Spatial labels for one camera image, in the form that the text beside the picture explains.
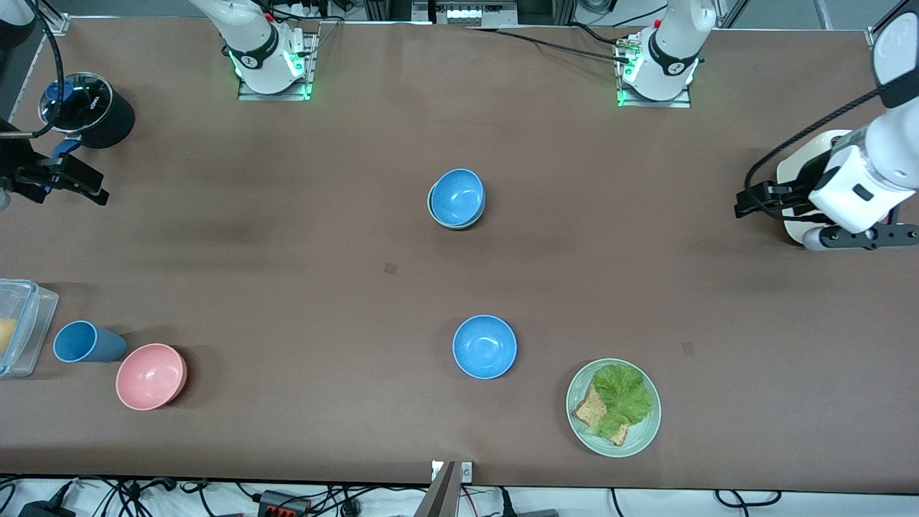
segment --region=green plate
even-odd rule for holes
[[[594,381],[594,374],[610,364],[625,364],[641,372],[641,375],[644,376],[644,387],[648,390],[648,394],[651,395],[651,412],[648,413],[644,420],[629,428],[626,442],[621,447],[617,447],[606,438],[587,434],[587,425],[572,415],[578,404],[584,400],[587,387]],[[624,458],[640,453],[651,443],[654,436],[657,435],[657,430],[661,427],[661,398],[657,395],[657,388],[651,382],[651,377],[638,366],[621,359],[598,359],[587,364],[580,372],[575,373],[572,383],[568,385],[565,410],[568,413],[568,423],[572,426],[574,436],[577,436],[577,439],[591,451],[610,458]]]

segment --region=pink bowl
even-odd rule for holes
[[[131,409],[156,409],[176,398],[187,378],[185,360],[169,345],[151,343],[130,353],[118,368],[115,391]]]

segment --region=yellow food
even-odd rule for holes
[[[6,354],[14,331],[16,331],[16,320],[12,317],[0,317],[0,356]]]

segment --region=lettuce leaf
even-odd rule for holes
[[[603,425],[604,431],[623,419],[635,425],[651,412],[651,395],[644,387],[644,375],[631,366],[625,364],[604,366],[594,374],[594,388],[607,406],[608,413],[604,419],[609,418],[610,422]],[[622,423],[625,422],[620,422],[616,427],[616,432]]]
[[[607,413],[602,420],[588,427],[587,433],[609,440],[619,434],[619,429],[622,427],[622,424],[627,423],[629,423],[629,419],[626,419],[618,413],[610,412]]]

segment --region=clear plastic container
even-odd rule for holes
[[[34,281],[0,279],[0,379],[35,371],[57,301]]]

